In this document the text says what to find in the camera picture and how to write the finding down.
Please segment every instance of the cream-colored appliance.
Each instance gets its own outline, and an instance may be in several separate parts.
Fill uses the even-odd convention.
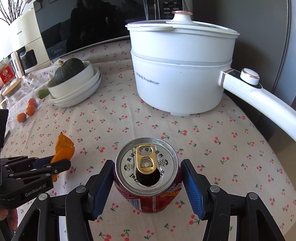
[[[33,8],[13,21],[9,30],[13,50],[11,58],[18,77],[51,64]]]

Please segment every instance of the pumpkin stem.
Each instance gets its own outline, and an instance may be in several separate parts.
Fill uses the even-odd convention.
[[[65,64],[62,60],[59,60],[58,63],[61,67]]]

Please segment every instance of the gold pull tab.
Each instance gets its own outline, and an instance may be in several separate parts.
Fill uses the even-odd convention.
[[[140,149],[144,147],[150,147],[152,152],[148,155],[141,155]],[[137,162],[137,169],[142,174],[151,174],[157,168],[156,156],[155,156],[155,149],[150,144],[142,144],[137,146],[136,149],[136,162]]]

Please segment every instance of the barcode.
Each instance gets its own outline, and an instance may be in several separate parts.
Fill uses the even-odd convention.
[[[130,204],[132,204],[136,209],[142,211],[140,199],[127,199]]]

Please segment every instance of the stack of bowls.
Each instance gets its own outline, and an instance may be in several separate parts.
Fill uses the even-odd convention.
[[[51,93],[51,102],[58,107],[70,107],[90,97],[101,83],[101,74],[98,68],[89,61],[83,61],[85,66],[77,75],[67,81],[57,84],[53,77],[48,82],[48,90]]]

